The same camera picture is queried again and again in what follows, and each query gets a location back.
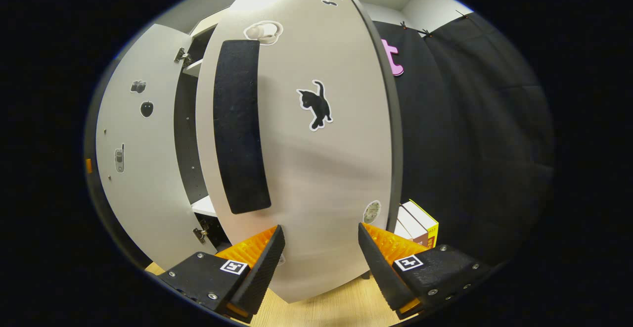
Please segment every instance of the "white wall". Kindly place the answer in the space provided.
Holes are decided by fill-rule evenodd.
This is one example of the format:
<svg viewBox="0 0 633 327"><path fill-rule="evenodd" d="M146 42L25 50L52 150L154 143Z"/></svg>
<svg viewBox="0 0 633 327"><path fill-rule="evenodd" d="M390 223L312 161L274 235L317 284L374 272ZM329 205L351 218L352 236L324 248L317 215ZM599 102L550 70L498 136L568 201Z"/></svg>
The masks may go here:
<svg viewBox="0 0 633 327"><path fill-rule="evenodd" d="M405 24L409 25L409 20L404 14L402 14L401 11L371 3L362 3L362 7L364 7L367 11L371 20L384 21L385 23L392 23L396 25L400 25L400 22L404 20Z"/></svg>
<svg viewBox="0 0 633 327"><path fill-rule="evenodd" d="M461 17L455 10L462 14L472 13L471 9L456 0L409 0L402 13L411 20L411 23L407 23L410 27L432 32Z"/></svg>

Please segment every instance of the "wooden floor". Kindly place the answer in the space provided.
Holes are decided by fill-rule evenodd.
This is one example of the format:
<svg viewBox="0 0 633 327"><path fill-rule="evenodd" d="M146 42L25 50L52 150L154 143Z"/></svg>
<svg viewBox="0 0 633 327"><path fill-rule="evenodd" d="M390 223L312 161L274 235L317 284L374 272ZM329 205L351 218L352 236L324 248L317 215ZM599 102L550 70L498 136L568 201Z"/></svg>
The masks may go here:
<svg viewBox="0 0 633 327"><path fill-rule="evenodd" d="M145 270L156 275L165 272L154 263ZM259 312L245 326L388 327L400 321L389 309L376 280L359 277L332 291L294 304L287 304L269 289Z"/></svg>

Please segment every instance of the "pink letter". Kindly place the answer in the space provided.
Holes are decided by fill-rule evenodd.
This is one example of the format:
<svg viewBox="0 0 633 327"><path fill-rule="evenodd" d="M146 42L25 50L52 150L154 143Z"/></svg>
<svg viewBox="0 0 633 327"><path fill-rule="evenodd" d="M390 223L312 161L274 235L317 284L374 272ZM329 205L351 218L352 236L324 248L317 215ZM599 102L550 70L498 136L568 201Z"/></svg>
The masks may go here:
<svg viewBox="0 0 633 327"><path fill-rule="evenodd" d="M387 41L385 39L380 39L380 40L382 40L382 45L385 47L385 51L387 52L387 58L389 58L389 65L391 65L391 73L394 74L394 76L402 75L405 72L404 68L402 68L401 65L396 65L394 63L394 59L391 57L391 54L398 53L398 49L396 49L394 46L387 45Z"/></svg>

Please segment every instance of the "open cabinet door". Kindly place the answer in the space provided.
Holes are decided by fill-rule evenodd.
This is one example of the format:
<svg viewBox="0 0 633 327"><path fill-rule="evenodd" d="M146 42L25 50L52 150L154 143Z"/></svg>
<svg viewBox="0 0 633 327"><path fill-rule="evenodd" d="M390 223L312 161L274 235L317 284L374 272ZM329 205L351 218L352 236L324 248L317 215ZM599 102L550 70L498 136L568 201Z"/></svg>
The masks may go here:
<svg viewBox="0 0 633 327"><path fill-rule="evenodd" d="M97 116L99 178L108 203L134 243L163 269L195 252L216 253L182 184L174 142L174 98L192 38L152 25L118 64Z"/></svg>
<svg viewBox="0 0 633 327"><path fill-rule="evenodd" d="M223 47L257 36L262 44ZM270 284L279 297L310 298L368 271L358 223L370 207L368 223L386 227L391 126L377 50L352 0L236 0L204 54L196 124L204 180L231 243L283 227L285 262ZM231 130L253 151L231 146ZM244 159L226 162L234 150Z"/></svg>

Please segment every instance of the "round sticker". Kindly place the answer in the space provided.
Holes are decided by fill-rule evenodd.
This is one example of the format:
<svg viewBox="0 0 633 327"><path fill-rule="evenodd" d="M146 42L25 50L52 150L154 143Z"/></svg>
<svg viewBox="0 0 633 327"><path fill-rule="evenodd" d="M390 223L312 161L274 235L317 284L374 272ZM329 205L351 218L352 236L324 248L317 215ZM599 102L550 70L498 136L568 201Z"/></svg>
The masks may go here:
<svg viewBox="0 0 633 327"><path fill-rule="evenodd" d="M362 221L367 224L373 223L376 220L378 215L380 214L380 201L376 200L372 203L368 204L364 209L364 214L362 215Z"/></svg>

